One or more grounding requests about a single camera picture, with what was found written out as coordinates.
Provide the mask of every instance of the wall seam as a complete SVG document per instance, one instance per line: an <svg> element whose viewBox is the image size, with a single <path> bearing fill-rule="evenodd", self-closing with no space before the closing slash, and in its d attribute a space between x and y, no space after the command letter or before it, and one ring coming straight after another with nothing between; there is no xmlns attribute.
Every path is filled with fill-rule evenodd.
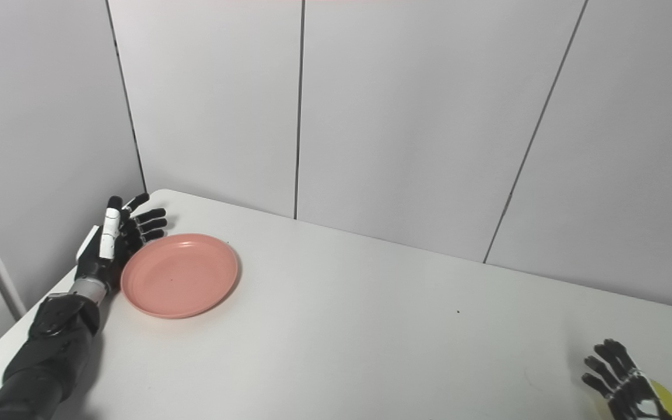
<svg viewBox="0 0 672 420"><path fill-rule="evenodd" d="M121 75L121 86L123 87L123 98L126 101L126 111L128 112L128 122L131 123L131 136L134 139L134 149L136 149L136 161L139 164L139 175L142 177L142 188L144 188L144 192L147 191L147 183L146 179L144 178L144 166L142 165L142 156L139 153L139 142L137 141L137 131L136 128L134 128L134 115L131 114L131 104L128 102L128 90L126 90L126 79L123 75L123 64L121 64L121 55L118 51L118 40L116 38L116 29L113 25L113 16L110 13L110 3L109 0L105 0L105 10L107 11L107 20L110 24L110 34L113 37L113 46L115 48L115 58L118 61L118 71L119 74Z"/></svg>
<svg viewBox="0 0 672 420"><path fill-rule="evenodd" d="M533 146L533 141L536 138L536 135L538 135L538 129L541 127L541 122L544 119L544 114L546 114L546 109L549 106L549 101L551 100L551 96L554 92L554 89L557 86L557 82L559 80L559 76L562 74L562 69L565 66L565 61L567 61L567 56L569 55L569 51L572 47L572 43L574 41L575 36L577 35L577 29L579 29L579 24L582 21L582 16L585 14L585 10L587 8L587 3L590 0L584 0L582 3L582 9L579 11L579 16L577 16L577 21L574 24L574 29L572 30L572 34L570 35L569 42L567 43L567 48L565 48L565 53L562 56L562 61L559 62L559 67L556 70L556 74L554 75L554 80L551 83L551 88L549 88L549 94L546 96L546 100L544 101L544 107L541 109L541 114L538 116L538 121L535 124L535 127L533 128L533 134L531 135L530 140L528 141L528 147L526 147L525 154L523 154L523 160L520 162L520 167L517 168L517 174L515 175L514 181L512 181L512 188L510 188L510 193L507 195L507 201L505 202L505 206L502 208L502 213L499 216L499 220L496 223L496 228L494 229L494 234L491 236L491 242L489 243L489 247L486 250L486 254L484 255L484 260L483 263L486 264L487 260L489 258L489 254L491 253L491 248L494 245L494 241L496 240L496 235L499 233L499 227L502 226L502 220L505 218L507 215L507 208L510 207L510 202L512 201L512 194L515 193L515 188L517 188L517 182L520 180L520 173L523 172L523 167L525 166L527 160L528 160L528 155L530 154L530 149Z"/></svg>

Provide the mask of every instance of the robotic hand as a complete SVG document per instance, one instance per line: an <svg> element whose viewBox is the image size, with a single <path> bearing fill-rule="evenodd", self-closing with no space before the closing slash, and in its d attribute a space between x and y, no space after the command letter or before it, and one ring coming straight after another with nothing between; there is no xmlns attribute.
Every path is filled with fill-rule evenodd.
<svg viewBox="0 0 672 420"><path fill-rule="evenodd" d="M5 369L0 420L48 420L69 398L100 327L100 303L118 289L128 259L165 235L163 208L131 217L148 199L144 193L122 206L120 197L110 197L103 226L92 228L77 253L72 289L45 298L26 343Z"/></svg>
<svg viewBox="0 0 672 420"><path fill-rule="evenodd" d="M613 373L605 363L589 356L584 364L603 379L587 373L582 381L608 401L615 420L672 420L672 395L638 369L624 345L609 338L594 350Z"/></svg>

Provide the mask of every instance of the table surface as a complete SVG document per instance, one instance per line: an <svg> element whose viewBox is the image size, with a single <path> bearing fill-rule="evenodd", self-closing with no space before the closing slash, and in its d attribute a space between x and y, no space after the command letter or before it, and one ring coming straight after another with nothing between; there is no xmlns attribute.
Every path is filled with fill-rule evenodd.
<svg viewBox="0 0 672 420"><path fill-rule="evenodd" d="M182 320L117 295L55 418L595 420L579 377L603 338L672 391L671 306L175 191L150 205L229 242L237 287ZM0 339L0 380L33 317Z"/></svg>

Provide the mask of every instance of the robotic arm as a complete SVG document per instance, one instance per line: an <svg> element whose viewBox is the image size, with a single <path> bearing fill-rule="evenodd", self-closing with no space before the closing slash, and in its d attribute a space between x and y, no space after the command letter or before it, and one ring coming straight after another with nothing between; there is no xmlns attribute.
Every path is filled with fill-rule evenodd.
<svg viewBox="0 0 672 420"><path fill-rule="evenodd" d="M80 247L72 289L40 304L26 343L5 369L0 420L48 420L69 398L100 327L100 303L118 289L128 259L165 235L163 208L131 217L148 199L144 193L122 206L120 197L110 197L103 226L94 226Z"/></svg>

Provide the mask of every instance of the robot finger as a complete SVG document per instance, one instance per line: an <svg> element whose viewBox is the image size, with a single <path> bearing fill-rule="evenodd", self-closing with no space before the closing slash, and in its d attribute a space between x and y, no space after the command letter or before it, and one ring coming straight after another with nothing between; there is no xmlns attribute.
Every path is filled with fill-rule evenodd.
<svg viewBox="0 0 672 420"><path fill-rule="evenodd" d="M584 382L590 388L595 389L598 393L603 396L603 398L611 398L611 389L603 383L598 377L592 374L582 375L582 382Z"/></svg>
<svg viewBox="0 0 672 420"><path fill-rule="evenodd" d="M611 354L619 359L621 365L624 366L624 369L626 369L627 372L637 369L637 364L635 364L634 360L629 356L627 348L625 348L624 345L611 338L607 338L607 340L603 341L603 345L605 345L605 348L607 348Z"/></svg>
<svg viewBox="0 0 672 420"><path fill-rule="evenodd" d="M615 389L618 386L618 380L611 374L608 367L606 367L606 364L598 360L595 356L586 357L584 364L600 375L611 389Z"/></svg>
<svg viewBox="0 0 672 420"><path fill-rule="evenodd" d="M123 206L123 208L127 209L128 212L131 213L134 210L136 210L140 205L148 201L149 201L149 194L142 193L134 197L133 199L129 200L128 203L126 203L126 205Z"/></svg>
<svg viewBox="0 0 672 420"><path fill-rule="evenodd" d="M137 230L139 226L144 223L154 221L157 219L162 219L165 217L164 208L155 208L150 210L147 213L141 213L141 215L136 216L135 218L128 218L128 220L123 223L121 229L124 235L129 234L130 231Z"/></svg>
<svg viewBox="0 0 672 420"><path fill-rule="evenodd" d="M150 230L142 234L142 241L146 244L147 242L154 241L155 239L160 239L165 236L165 231L163 229Z"/></svg>
<svg viewBox="0 0 672 420"><path fill-rule="evenodd" d="M162 219L155 219L155 220L150 220L147 223L141 224L138 226L139 232L149 232L155 229L160 229L167 226L167 219L162 218Z"/></svg>
<svg viewBox="0 0 672 420"><path fill-rule="evenodd" d="M624 369L621 362L619 362L616 356L614 356L605 345L595 345L593 349L598 356L605 360L607 364L611 365L611 370L613 370L619 380L623 381L627 379L627 370Z"/></svg>
<svg viewBox="0 0 672 420"><path fill-rule="evenodd" d="M99 256L105 260L112 260L115 253L116 238L120 234L121 226L121 205L123 199L118 196L112 196L107 202L105 209L105 218L103 220L102 234L100 237Z"/></svg>

